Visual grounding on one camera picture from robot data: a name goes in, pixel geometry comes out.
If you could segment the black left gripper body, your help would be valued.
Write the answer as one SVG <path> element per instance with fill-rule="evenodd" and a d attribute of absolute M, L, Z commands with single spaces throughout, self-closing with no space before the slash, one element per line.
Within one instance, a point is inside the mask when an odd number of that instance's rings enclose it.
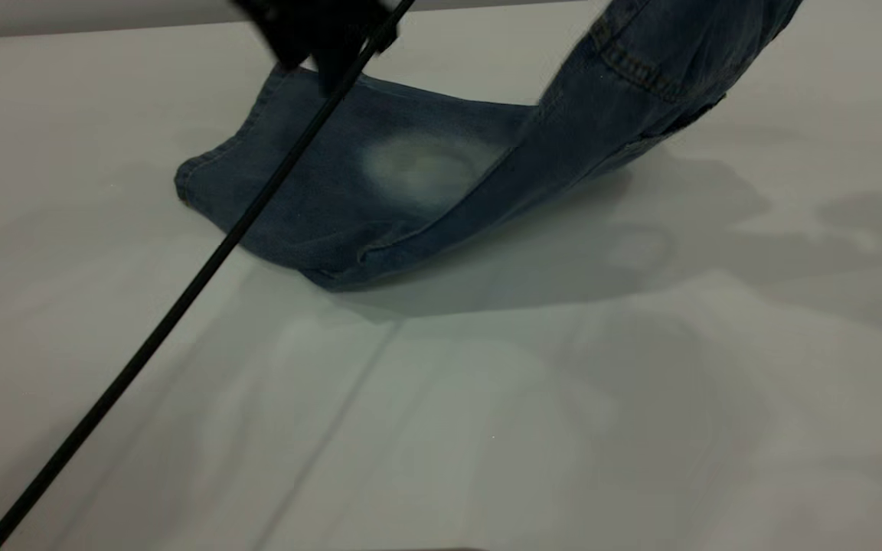
<path fill-rule="evenodd" d="M 231 1 L 263 36 L 281 67 L 350 67 L 382 28 L 383 52 L 397 38 L 381 1 Z"/>

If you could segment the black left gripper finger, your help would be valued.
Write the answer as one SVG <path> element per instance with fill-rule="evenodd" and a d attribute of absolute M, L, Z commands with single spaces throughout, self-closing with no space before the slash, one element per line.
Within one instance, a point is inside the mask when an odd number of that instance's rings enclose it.
<path fill-rule="evenodd" d="M 360 54 L 312 54 L 312 59 L 325 98 L 352 86 L 363 73 Z"/>

